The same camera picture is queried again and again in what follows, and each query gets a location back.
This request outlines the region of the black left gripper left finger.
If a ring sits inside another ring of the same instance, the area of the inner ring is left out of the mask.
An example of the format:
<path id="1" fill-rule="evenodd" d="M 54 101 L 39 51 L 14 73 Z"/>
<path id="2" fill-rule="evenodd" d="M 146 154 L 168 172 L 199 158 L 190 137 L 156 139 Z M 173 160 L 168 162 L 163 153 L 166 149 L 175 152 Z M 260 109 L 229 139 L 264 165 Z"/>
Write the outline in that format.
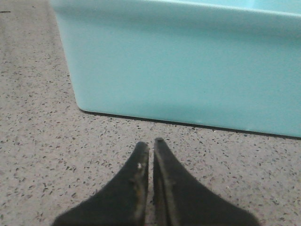
<path id="1" fill-rule="evenodd" d="M 148 195 L 149 148 L 138 142 L 101 191 L 58 216 L 55 226 L 143 226 Z"/>

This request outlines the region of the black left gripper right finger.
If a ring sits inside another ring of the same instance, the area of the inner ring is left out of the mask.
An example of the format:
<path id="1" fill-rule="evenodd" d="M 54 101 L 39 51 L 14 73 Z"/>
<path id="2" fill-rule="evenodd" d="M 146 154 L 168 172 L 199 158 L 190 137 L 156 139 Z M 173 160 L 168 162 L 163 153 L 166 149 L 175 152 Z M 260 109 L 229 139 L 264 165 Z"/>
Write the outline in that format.
<path id="1" fill-rule="evenodd" d="M 257 226 L 256 217 L 199 183 L 166 142 L 154 144 L 153 185 L 159 226 Z"/>

